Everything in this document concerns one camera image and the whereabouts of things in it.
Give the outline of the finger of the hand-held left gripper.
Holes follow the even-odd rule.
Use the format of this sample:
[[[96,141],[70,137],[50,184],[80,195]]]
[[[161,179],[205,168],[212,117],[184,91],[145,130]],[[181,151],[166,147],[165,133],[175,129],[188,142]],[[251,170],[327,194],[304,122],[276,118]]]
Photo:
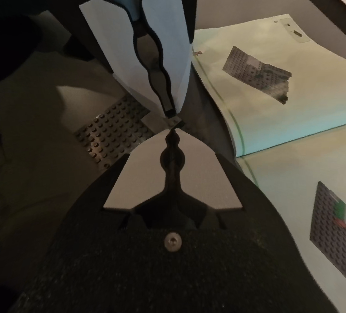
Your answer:
[[[160,63],[168,74],[168,95],[175,114],[179,114],[188,90],[192,58],[182,0],[141,0],[141,6],[158,39]]]
[[[164,115],[161,102],[149,84],[148,71],[137,57],[127,11],[106,0],[90,0],[79,8],[110,64],[114,78],[144,107]]]

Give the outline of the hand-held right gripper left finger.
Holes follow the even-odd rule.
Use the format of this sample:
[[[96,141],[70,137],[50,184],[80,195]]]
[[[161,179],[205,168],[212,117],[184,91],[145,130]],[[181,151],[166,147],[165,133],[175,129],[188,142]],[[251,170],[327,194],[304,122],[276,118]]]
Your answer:
[[[166,171],[161,164],[161,155],[167,148],[169,133],[166,129],[132,150],[104,209],[131,211],[164,190]]]

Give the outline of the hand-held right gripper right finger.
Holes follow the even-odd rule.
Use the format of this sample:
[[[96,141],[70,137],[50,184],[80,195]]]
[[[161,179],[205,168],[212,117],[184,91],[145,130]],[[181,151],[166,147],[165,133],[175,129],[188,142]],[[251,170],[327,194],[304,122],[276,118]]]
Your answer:
[[[179,173],[182,191],[215,210],[241,209],[243,206],[216,153],[181,129],[175,129],[175,133],[184,155],[184,165]]]

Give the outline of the grey studded brick baseplate model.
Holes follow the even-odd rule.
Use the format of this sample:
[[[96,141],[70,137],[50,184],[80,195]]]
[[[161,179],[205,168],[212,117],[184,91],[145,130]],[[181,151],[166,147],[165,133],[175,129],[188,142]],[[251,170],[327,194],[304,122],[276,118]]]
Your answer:
[[[125,154],[153,137],[142,122],[149,110],[126,94],[103,113],[78,129],[74,136],[87,151],[99,171],[114,165]]]

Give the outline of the small grey brick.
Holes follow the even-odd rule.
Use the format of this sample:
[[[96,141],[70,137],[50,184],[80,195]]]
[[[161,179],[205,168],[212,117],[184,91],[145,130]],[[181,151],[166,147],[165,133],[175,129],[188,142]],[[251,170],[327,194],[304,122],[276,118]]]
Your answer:
[[[174,116],[171,118],[164,118],[163,122],[164,122],[164,129],[171,130],[171,129],[177,128],[179,124],[182,122],[182,120],[178,116]]]

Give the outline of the open white instruction booklet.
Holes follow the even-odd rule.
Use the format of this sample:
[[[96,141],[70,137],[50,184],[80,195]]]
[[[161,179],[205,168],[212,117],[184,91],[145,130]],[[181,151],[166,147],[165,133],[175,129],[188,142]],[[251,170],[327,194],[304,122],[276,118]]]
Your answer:
[[[281,215],[332,307],[345,312],[345,59],[289,14],[196,30],[192,48],[236,161]]]

